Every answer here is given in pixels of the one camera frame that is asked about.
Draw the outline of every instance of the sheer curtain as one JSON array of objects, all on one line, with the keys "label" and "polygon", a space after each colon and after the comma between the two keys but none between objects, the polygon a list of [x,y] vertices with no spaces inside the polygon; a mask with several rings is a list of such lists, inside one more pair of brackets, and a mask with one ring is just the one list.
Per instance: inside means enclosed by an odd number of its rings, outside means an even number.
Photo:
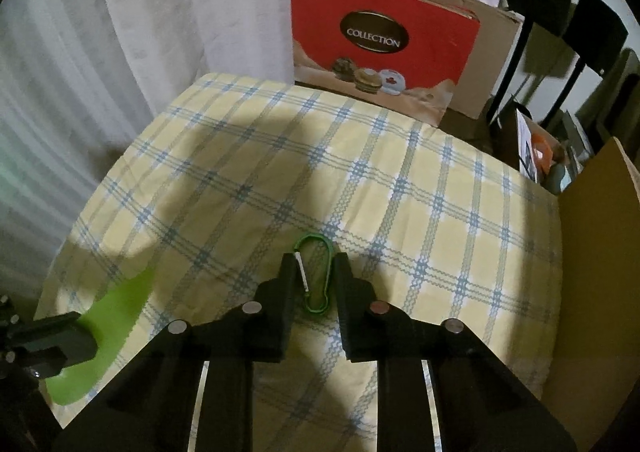
[{"label": "sheer curtain", "polygon": [[133,138],[207,71],[292,81],[289,0],[0,3],[0,290],[37,299]]}]

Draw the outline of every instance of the silver screw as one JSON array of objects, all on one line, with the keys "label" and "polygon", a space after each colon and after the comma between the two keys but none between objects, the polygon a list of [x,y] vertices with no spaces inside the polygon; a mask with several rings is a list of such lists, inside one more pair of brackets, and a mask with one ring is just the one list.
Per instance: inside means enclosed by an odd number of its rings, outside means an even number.
[{"label": "silver screw", "polygon": [[184,320],[174,320],[171,324],[169,324],[169,333],[173,335],[179,335],[180,333],[184,333],[187,329],[187,323]]},{"label": "silver screw", "polygon": [[256,315],[262,311],[262,304],[257,301],[249,301],[242,304],[242,311],[247,315]]},{"label": "silver screw", "polygon": [[391,306],[389,306],[388,302],[385,301],[373,301],[369,304],[369,309],[376,315],[384,315],[389,312]]},{"label": "silver screw", "polygon": [[447,320],[444,321],[444,327],[447,331],[455,334],[462,333],[465,329],[465,325],[462,323],[462,320],[458,320],[457,318],[447,318]]}]

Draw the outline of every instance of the checkered tablecloth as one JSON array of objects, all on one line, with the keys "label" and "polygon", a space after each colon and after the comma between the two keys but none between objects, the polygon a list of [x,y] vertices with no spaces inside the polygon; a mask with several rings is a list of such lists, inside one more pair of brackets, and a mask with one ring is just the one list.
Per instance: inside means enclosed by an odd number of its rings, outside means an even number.
[{"label": "checkered tablecloth", "polygon": [[[307,231],[348,252],[378,297],[462,319],[534,392],[561,288],[556,198],[496,159],[398,113],[328,92],[209,74],[119,159],[46,280],[38,316],[84,312],[149,266],[151,297],[107,375],[174,318],[210,321],[276,275]],[[323,255],[306,256],[320,269]],[[287,353],[255,374],[254,450],[375,450],[376,366],[350,364],[335,304],[302,309]]]}]

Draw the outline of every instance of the red gift box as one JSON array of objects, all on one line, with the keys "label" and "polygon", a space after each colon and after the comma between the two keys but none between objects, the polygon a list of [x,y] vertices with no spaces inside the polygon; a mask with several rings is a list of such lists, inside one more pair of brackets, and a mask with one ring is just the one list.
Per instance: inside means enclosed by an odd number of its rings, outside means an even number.
[{"label": "red gift box", "polygon": [[480,23],[427,0],[291,0],[296,82],[438,125]]}]

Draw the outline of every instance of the green object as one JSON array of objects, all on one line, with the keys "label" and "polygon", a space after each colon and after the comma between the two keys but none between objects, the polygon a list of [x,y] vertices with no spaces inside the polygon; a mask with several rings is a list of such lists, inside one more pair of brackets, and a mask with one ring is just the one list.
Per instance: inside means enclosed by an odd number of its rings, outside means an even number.
[{"label": "green object", "polygon": [[[318,308],[312,308],[309,304],[309,300],[311,298],[311,291],[309,290],[308,282],[306,281],[306,273],[305,267],[302,264],[302,256],[300,255],[300,248],[302,245],[309,241],[310,239],[316,239],[318,241],[322,241],[326,246],[327,251],[327,260],[326,260],[326,276],[324,278],[324,288],[322,289],[322,295],[324,296],[324,301],[322,305]],[[305,286],[305,309],[309,313],[321,314],[324,313],[329,308],[329,279],[331,278],[331,263],[334,260],[334,244],[331,240],[322,234],[306,234],[302,236],[298,242],[293,246],[293,252],[296,256],[296,260],[298,261],[298,265],[300,266],[300,273],[302,274],[302,282]]]},{"label": "green object", "polygon": [[110,289],[78,319],[80,325],[91,331],[98,352],[92,360],[62,369],[58,376],[47,378],[47,391],[54,403],[69,405],[81,400],[104,376],[149,298],[153,277],[152,270],[147,269]]}]

